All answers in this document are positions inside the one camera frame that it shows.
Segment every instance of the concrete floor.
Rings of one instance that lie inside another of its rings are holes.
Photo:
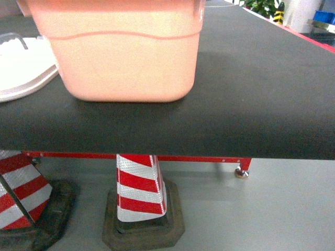
[[[178,185],[186,232],[162,250],[335,250],[335,161],[253,159],[236,164],[161,162]],[[108,251],[101,233],[115,160],[43,158],[39,170],[80,187],[64,237],[49,250]]]

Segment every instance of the black table top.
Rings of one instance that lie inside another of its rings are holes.
[[[21,16],[0,19],[10,31],[38,34]],[[206,8],[185,98],[85,102],[57,76],[0,104],[0,149],[335,159],[334,70],[335,54],[238,6]]]

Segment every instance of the cone base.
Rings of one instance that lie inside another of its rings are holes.
[[[74,186],[65,180],[49,183],[53,187],[49,202],[34,226],[0,230],[1,251],[45,250],[62,237],[75,198]]]
[[[151,250],[173,247],[177,243],[185,232],[178,189],[175,183],[166,179],[164,182],[167,196],[166,215],[150,221],[120,222],[117,219],[116,189],[109,192],[103,241],[111,250]]]

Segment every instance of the pink plastic bin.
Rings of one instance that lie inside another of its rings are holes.
[[[65,86],[79,99],[169,102],[193,86],[205,0],[18,3],[50,40]]]

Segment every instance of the red table frame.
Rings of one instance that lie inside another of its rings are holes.
[[[23,151],[30,158],[58,157],[58,158],[97,158],[115,159],[116,154],[105,153],[59,153],[59,152],[36,152]],[[159,161],[180,161],[180,162],[209,162],[209,163],[238,163],[242,172],[247,172],[252,158],[238,157],[200,157],[200,156],[167,156],[158,155]]]

